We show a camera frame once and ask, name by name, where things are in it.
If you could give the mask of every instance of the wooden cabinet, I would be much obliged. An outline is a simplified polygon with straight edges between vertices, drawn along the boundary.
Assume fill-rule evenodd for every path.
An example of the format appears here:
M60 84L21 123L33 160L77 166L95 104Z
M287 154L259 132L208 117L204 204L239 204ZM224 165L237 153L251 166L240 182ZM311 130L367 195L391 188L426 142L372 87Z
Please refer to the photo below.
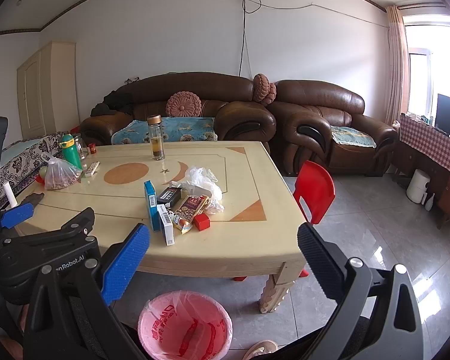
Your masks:
M413 176L415 169L427 173L430 176L428 195L435 193L435 204L443 211L444 218L450 219L450 171L401 141L394 150L391 163L409 177Z
M51 42L27 59L17 92L23 139L77 127L75 44Z

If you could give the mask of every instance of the white plastic bag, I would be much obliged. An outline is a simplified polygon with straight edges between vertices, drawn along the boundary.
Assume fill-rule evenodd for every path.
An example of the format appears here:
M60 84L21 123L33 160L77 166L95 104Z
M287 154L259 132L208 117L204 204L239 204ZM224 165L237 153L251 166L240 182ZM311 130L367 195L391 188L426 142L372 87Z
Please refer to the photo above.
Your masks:
M232 320L222 305L192 291L170 292L148 302L137 331L154 360L219 360L233 337Z
M192 166L185 172L185 177L177 183L172 181L173 187L181 187L188 195L207 195L210 197L210 203L205 208L207 214L217 214L224 210L219 202L222 200L223 193L216 184L218 179L210 169L196 168Z
M82 170L70 162L56 158L49 153L42 153L42 159L48 163L45 176L45 189L61 190L74 184Z

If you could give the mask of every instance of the round pink cushion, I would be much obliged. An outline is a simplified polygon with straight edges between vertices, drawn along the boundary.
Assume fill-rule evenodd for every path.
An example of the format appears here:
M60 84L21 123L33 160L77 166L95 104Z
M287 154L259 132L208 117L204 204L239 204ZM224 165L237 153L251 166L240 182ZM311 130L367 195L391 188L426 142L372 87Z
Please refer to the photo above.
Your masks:
M198 117L202 112L202 102L195 93L177 92L168 99L165 110L172 117Z
M275 100L275 97L277 97L277 87L272 82L270 84L270 91L267 93L267 95L263 98L263 100L260 102L261 105L268 105L271 104L273 100Z
M257 103L261 102L270 90L268 78L262 73L257 74L253 78L253 100Z

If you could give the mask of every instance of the white wardrobe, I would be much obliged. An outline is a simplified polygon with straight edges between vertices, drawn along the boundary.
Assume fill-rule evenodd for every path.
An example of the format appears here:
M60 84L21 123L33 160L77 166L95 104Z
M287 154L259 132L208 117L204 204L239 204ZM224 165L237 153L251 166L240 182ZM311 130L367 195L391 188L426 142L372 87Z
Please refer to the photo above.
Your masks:
M17 69L23 139L69 131L79 122L75 44L50 42Z

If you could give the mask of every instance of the small red cup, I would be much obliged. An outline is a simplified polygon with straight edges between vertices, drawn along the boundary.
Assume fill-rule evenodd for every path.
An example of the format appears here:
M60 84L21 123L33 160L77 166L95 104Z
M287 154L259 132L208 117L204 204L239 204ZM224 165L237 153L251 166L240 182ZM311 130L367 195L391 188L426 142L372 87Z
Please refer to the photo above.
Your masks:
M90 149L90 154L95 154L97 152L97 148L95 147L94 143L90 143L88 145L88 148Z

